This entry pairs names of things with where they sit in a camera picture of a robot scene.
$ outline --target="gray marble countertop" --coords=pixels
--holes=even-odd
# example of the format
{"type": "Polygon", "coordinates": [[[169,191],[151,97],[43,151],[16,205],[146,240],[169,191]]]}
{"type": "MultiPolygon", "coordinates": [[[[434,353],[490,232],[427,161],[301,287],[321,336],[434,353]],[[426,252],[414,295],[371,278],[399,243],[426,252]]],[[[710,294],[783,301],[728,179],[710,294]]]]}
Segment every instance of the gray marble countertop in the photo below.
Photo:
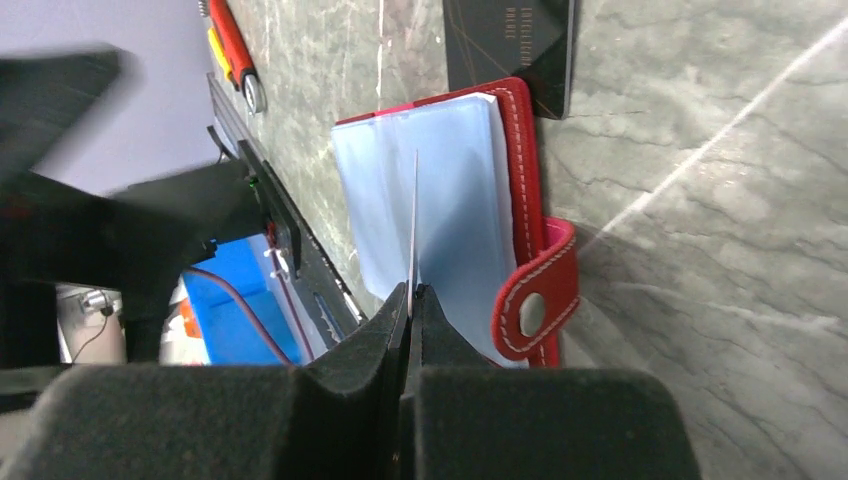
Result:
{"type": "MultiPolygon", "coordinates": [[[[229,3],[269,100],[249,128],[373,313],[329,131],[446,90],[441,2],[229,3]]],[[[537,124],[580,232],[566,361],[665,382],[705,478],[846,478],[848,6],[580,10],[571,115],[537,124]]]]}

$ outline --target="blue container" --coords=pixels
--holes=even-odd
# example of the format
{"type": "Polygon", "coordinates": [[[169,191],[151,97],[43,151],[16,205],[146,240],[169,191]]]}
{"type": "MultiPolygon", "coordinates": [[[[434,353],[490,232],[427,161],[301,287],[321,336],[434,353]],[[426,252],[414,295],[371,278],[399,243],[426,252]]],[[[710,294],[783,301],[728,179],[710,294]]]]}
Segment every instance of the blue container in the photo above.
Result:
{"type": "MultiPolygon", "coordinates": [[[[218,245],[215,258],[195,265],[229,282],[293,363],[302,355],[273,293],[260,270],[248,239],[218,245]]],[[[279,365],[238,304],[214,282],[198,275],[183,275],[188,298],[212,365],[279,365]]]]}

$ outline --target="black card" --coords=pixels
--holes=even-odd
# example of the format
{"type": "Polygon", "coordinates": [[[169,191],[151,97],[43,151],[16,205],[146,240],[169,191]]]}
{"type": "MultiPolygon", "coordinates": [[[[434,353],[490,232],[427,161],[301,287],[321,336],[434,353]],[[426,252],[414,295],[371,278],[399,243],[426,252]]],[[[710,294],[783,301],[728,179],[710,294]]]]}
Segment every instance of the black card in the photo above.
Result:
{"type": "Polygon", "coordinates": [[[443,0],[448,83],[521,77],[537,116],[568,114],[576,0],[443,0]]]}

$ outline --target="yellow handle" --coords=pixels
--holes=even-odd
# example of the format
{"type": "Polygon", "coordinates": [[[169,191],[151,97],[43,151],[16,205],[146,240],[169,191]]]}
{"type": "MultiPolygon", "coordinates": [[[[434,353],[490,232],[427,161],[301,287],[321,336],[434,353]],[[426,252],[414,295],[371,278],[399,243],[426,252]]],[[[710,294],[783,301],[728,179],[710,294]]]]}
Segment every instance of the yellow handle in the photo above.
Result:
{"type": "Polygon", "coordinates": [[[209,48],[212,49],[212,53],[215,55],[215,60],[217,60],[218,65],[221,66],[221,70],[224,72],[224,78],[232,80],[233,69],[227,61],[227,56],[224,55],[224,47],[221,46],[221,40],[218,39],[218,33],[215,32],[215,27],[209,28],[209,30],[206,31],[206,36],[209,37],[209,48]]]}

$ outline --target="red leather wallet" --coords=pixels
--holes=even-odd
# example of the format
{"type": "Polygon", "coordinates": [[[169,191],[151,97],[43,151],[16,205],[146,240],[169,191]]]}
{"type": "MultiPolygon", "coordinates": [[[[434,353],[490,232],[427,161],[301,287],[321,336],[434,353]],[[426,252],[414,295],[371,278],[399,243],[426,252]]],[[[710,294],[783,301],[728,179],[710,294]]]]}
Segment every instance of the red leather wallet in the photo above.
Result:
{"type": "Polygon", "coordinates": [[[486,93],[498,99],[506,137],[513,241],[519,265],[495,300],[492,338],[501,355],[510,360],[527,359],[531,366],[558,366],[557,332],[579,303],[577,255],[573,249],[575,230],[565,220],[542,215],[536,129],[530,91],[524,81],[505,78],[366,113],[339,121],[337,125],[469,93],[486,93]]]}

